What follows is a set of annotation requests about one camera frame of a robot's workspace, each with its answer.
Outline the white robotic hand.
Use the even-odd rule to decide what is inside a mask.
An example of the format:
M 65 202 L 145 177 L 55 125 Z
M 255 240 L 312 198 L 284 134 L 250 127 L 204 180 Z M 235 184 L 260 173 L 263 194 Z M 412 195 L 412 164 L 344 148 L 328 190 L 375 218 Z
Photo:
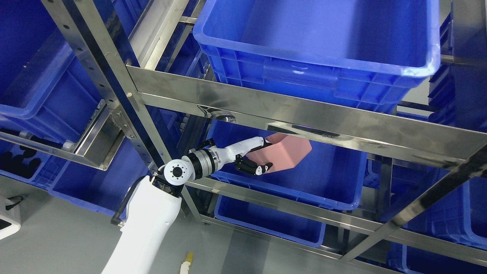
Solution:
M 250 151 L 255 151 L 270 145 L 272 143 L 263 137 L 253 137 L 224 148 L 217 148 L 218 164 L 219 166 L 224 166 L 234 162 L 236 170 L 246 174 L 260 176 L 273 167 L 273 163 L 269 162 L 264 165 L 259 165 L 244 156 Z

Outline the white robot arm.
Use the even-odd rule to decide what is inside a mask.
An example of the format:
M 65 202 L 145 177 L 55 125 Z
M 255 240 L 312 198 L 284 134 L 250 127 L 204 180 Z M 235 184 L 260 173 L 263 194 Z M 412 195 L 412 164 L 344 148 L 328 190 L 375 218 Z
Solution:
M 262 175 L 273 164 L 257 164 L 245 156 L 271 145 L 263 137 L 253 137 L 218 148 L 213 139 L 207 139 L 187 155 L 161 166 L 154 175 L 136 180 L 111 219 L 121 226 L 121 236 L 102 273 L 147 274 L 178 216 L 186 182 L 212 175 L 231 163 L 245 173 Z

